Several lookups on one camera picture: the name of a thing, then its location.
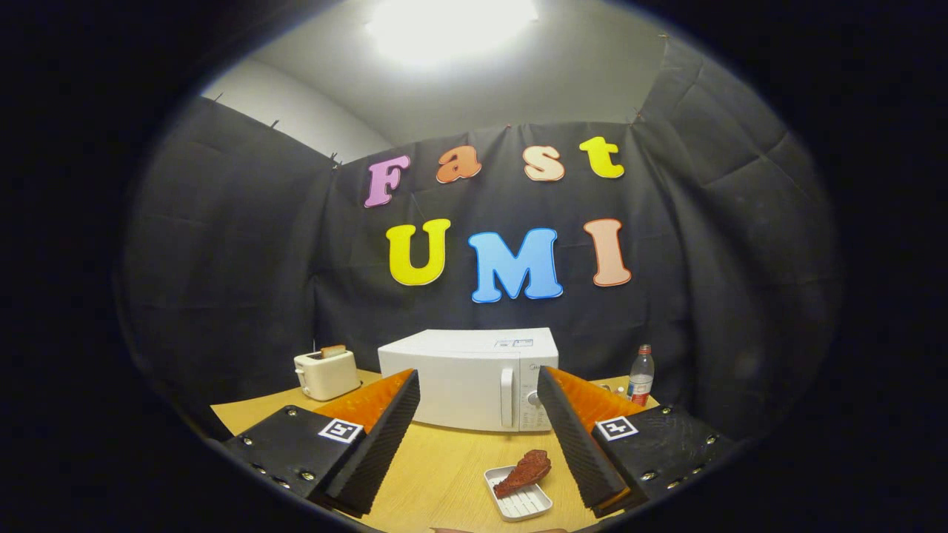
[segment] ceiling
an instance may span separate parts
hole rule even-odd
[[[534,0],[538,20],[503,46],[434,66],[381,53],[366,29],[380,0],[351,0],[252,57],[312,86],[392,145],[507,123],[629,121],[658,74],[665,28],[602,0]],[[451,24],[432,46],[477,39]]]

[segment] microwave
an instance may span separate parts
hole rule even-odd
[[[428,329],[378,348],[382,377],[414,368],[413,420],[486,432],[551,429],[537,396],[539,367],[557,367],[550,328]]]

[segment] letter m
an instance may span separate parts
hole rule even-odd
[[[527,231],[515,257],[501,236],[493,231],[475,233],[467,243],[477,252],[477,290],[471,298],[477,303],[492,303],[501,299],[502,293],[494,285],[494,278],[501,281],[503,289],[511,299],[516,299],[527,274],[530,284],[523,294],[530,299],[556,298],[563,294],[563,286],[556,282],[556,266],[553,262],[553,242],[556,232],[549,228]]]

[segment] table surface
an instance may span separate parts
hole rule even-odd
[[[374,372],[359,370],[358,373],[363,385],[381,378]],[[629,377],[592,382],[609,384],[615,390],[628,385]],[[211,408],[230,432],[237,434],[285,405],[315,410],[326,403],[304,395],[297,387]],[[650,396],[646,407],[657,405]],[[547,450],[553,464],[550,473],[539,482],[553,501],[553,508],[536,518],[505,522],[483,473],[516,465],[524,453],[533,449]],[[412,422],[375,496],[372,512],[355,520],[392,533],[430,533],[432,527],[473,533],[531,533],[555,528],[575,531],[599,519],[583,506],[563,450],[552,431],[474,432]]]

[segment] plastic bottle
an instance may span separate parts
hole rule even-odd
[[[632,371],[629,372],[629,389],[626,391],[626,398],[645,406],[654,379],[655,361],[652,360],[651,345],[643,344],[639,346],[639,355],[632,363]]]

